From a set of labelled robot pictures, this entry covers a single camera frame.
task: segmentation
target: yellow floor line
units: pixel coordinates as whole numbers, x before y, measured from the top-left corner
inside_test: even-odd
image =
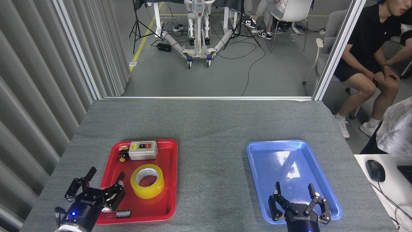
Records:
[[[163,2],[161,2],[161,3],[159,4],[159,10],[162,8],[162,5],[163,5]],[[155,20],[155,16],[153,16],[152,22],[150,23],[149,28],[152,28],[152,27],[153,27],[153,24],[154,24],[154,21],[153,21],[153,20]],[[148,29],[148,30],[146,31],[145,35],[148,35],[149,32],[150,32],[150,30]],[[146,36],[146,37],[144,37],[144,38],[142,39],[142,42],[140,43],[139,48],[137,49],[137,52],[136,52],[136,54],[135,54],[134,57],[133,57],[133,60],[132,60],[133,62],[137,61],[137,58],[139,57],[140,52],[142,51],[143,46],[145,45],[145,42],[146,42],[147,37],[148,37],[148,36]],[[133,70],[134,67],[135,67],[135,66],[129,66],[130,72],[132,72],[132,70]]]

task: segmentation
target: gray table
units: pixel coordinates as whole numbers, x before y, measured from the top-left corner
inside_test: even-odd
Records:
[[[177,204],[162,222],[96,225],[109,231],[283,231],[262,217],[246,153],[253,141],[295,140],[312,147],[343,209],[323,232],[396,231],[322,102],[120,99],[92,104],[21,232],[52,232],[54,207],[91,166],[99,187],[111,147],[120,141],[178,143]]]

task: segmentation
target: yellow tape roll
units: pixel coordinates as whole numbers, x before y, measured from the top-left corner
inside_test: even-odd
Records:
[[[148,187],[142,187],[139,182],[146,176],[153,175],[157,177],[156,181]],[[136,196],[143,199],[153,198],[163,190],[164,178],[162,170],[154,164],[145,164],[138,167],[130,177],[130,184],[133,187]]]

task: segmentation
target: light gray pants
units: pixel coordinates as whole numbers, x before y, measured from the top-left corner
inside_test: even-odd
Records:
[[[252,0],[245,0],[243,3],[243,7],[245,8],[245,15],[252,15],[252,10],[253,10]]]
[[[273,23],[273,14],[282,14],[281,11],[279,11],[279,6],[280,2],[275,2],[275,0],[262,0],[259,3],[259,6],[257,7],[256,14],[258,16],[265,15],[264,22],[266,27],[272,26]]]

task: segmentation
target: gray floor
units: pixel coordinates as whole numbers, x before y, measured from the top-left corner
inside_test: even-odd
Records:
[[[254,8],[259,2],[259,0],[254,1]],[[325,27],[327,15],[336,10],[346,9],[350,2],[350,0],[316,0],[314,9],[309,12],[309,29],[316,30]],[[374,2],[368,0],[366,5]],[[132,61],[136,59],[133,54],[133,35],[128,37],[135,21],[132,1],[118,0],[113,5],[119,31],[123,35],[125,57],[128,61]],[[184,6],[174,3],[170,3],[170,6],[174,18],[180,24],[187,25]],[[168,22],[172,21],[172,16],[165,3],[160,9],[160,14],[164,27],[170,25]],[[150,25],[153,16],[152,7],[142,7],[138,10],[139,19],[147,26]],[[219,36],[224,34],[220,22],[222,20],[223,9],[213,7],[210,21],[214,30],[211,30],[209,47],[213,47],[219,41],[216,34]],[[140,30],[142,34],[145,34],[147,29],[141,26]],[[181,42],[187,38],[187,36],[181,36],[176,40]],[[322,38],[319,32],[308,34],[305,52],[302,51],[304,36],[291,35],[289,39],[286,35],[277,36],[273,54],[270,54],[268,50],[268,45],[271,46],[272,41],[266,43],[264,39],[258,36],[256,38],[262,48],[259,48],[252,38],[240,37],[232,39],[231,42],[246,40],[242,43],[233,43],[224,51],[219,52],[219,55],[226,58],[245,56],[243,58],[224,59],[216,56],[209,68],[206,67],[204,59],[194,59],[191,69],[187,68],[186,60],[176,51],[161,52],[150,46],[156,41],[154,36],[148,36],[145,40],[140,39],[136,42],[136,50],[140,43],[144,42],[144,44],[137,58],[138,65],[131,72],[123,96],[241,96],[243,92],[243,96],[311,96],[316,74],[314,71],[309,73],[309,70],[316,56],[314,41],[316,38]],[[399,50],[399,46],[388,42],[385,49],[387,56],[390,57]],[[398,64],[394,66],[394,69],[397,73],[401,73],[408,62]],[[302,86],[301,81],[308,73],[308,85]],[[402,80],[395,102],[411,96],[411,82],[412,78]],[[344,90],[344,85],[336,83],[331,83],[328,87],[323,102],[333,114],[348,97]],[[356,119],[349,120],[348,130],[351,139],[347,142],[354,154],[359,153],[369,140],[369,137],[358,128],[363,122],[369,120],[373,99],[375,98],[373,97],[362,105]]]

